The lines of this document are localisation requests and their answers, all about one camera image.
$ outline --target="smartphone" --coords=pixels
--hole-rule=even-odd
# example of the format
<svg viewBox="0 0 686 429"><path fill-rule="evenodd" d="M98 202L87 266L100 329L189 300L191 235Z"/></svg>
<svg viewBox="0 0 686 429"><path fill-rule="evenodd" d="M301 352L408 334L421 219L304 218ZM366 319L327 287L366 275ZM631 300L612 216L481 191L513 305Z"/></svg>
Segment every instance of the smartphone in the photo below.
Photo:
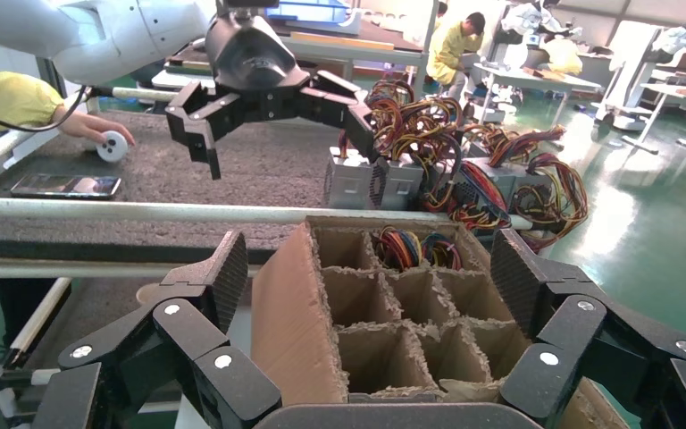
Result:
<svg viewBox="0 0 686 429"><path fill-rule="evenodd" d="M28 174L12 188L17 198L112 199L121 179L113 176Z"/></svg>

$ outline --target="green floor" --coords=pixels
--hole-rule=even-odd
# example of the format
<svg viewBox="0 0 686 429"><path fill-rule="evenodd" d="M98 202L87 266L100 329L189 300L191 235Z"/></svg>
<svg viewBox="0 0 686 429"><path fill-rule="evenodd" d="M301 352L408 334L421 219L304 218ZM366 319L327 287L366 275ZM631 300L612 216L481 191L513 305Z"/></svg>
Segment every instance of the green floor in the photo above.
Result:
<svg viewBox="0 0 686 429"><path fill-rule="evenodd" d="M507 123L547 128L555 112L550 100L528 98ZM686 138L686 116L661 116L648 141L658 156L620 144L616 133L591 141L591 118L569 107L562 124L568 132L559 156L588 186L590 219L551 257L581 266L615 300L686 332L686 148L674 144Z"/></svg>

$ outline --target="power supply unit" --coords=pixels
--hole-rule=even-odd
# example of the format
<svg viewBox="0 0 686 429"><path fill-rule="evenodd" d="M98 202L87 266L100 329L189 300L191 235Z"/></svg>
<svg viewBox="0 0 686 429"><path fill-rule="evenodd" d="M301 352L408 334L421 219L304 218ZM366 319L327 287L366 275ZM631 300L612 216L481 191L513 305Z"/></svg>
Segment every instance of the power supply unit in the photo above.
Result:
<svg viewBox="0 0 686 429"><path fill-rule="evenodd" d="M324 177L324 205L328 208L364 210L370 202L373 165L355 149L340 157L340 149L330 148Z"/></svg>
<svg viewBox="0 0 686 429"><path fill-rule="evenodd" d="M374 163L367 208L407 210L419 193L424 170L404 154L397 161L381 157Z"/></svg>

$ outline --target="yellow sleeve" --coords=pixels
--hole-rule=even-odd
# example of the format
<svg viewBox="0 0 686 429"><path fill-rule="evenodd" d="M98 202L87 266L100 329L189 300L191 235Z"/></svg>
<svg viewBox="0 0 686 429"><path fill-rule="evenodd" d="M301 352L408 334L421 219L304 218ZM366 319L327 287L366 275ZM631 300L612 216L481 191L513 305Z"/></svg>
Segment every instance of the yellow sleeve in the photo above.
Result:
<svg viewBox="0 0 686 429"><path fill-rule="evenodd" d="M469 52L479 51L482 47L482 38L484 36L485 33L482 33L479 36L476 34L472 34L470 37L466 38L466 42L464 43L464 50Z"/></svg>
<svg viewBox="0 0 686 429"><path fill-rule="evenodd" d="M454 25L449 28L441 29L439 34L442 38L439 38L439 46L435 49L435 58L439 62L445 64L451 69L455 69L459 66L459 61L461 58L456 57L452 52L451 46L455 43L457 37L461 37L461 30L458 26Z"/></svg>
<svg viewBox="0 0 686 429"><path fill-rule="evenodd" d="M62 103L62 96L48 83L24 74L0 71L0 120L14 125L45 125L51 122L54 110Z"/></svg>

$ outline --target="metal frame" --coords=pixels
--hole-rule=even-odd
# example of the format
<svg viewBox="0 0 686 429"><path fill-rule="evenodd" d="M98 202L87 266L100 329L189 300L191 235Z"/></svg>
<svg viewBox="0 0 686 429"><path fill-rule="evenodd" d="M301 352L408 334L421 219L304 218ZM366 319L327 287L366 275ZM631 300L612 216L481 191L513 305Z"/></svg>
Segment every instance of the metal frame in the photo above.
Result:
<svg viewBox="0 0 686 429"><path fill-rule="evenodd" d="M633 145L638 149L645 150L645 151L647 151L653 155L658 155L658 149L656 149L654 147L646 146L644 144L644 142L645 142L646 138L648 137L648 133L650 132L650 129L652 128L654 122L656 122L656 119L660 115L661 109L664 107L664 104L666 103L667 98L669 98L669 97L677 98L680 100L681 105L686 105L686 96L683 96L681 94L667 92L666 90L662 90L661 87L686 88L686 87L682 87L682 86L666 86L666 85L662 86L662 85L654 85L654 84L643 85L643 88L647 88L647 89L651 89L653 91L656 91L659 94L661 94L661 97L658 100L658 104L656 105L656 108L654 109L653 114L651 114L650 118L648 119L648 122L646 123L645 130L643 130L643 132L640 134L640 136L637 139L633 139L633 138L627 137L627 136L622 137L622 141L624 141L625 143ZM677 144L686 147L686 139L678 139Z"/></svg>
<svg viewBox="0 0 686 429"><path fill-rule="evenodd" d="M511 85L519 88L531 88L563 92L564 98L561 100L558 110L556 110L556 116L554 116L552 127L555 127L557 125L558 119L561 116L561 113L564 111L566 102L569 99L569 95L572 93L573 90L601 88L601 86L598 83L588 82L586 80L577 79L572 76L566 76L565 80L562 81L554 81L537 78L535 76L526 74L523 71L498 70L492 67L486 67L481 63L476 63L474 67L489 74L488 88L493 88L493 85L497 83L498 85ZM485 101L482 105L482 114L479 118L480 125L485 123L485 117L488 112L490 100L492 99L492 95L490 93L491 91L488 91L488 94L485 95Z"/></svg>

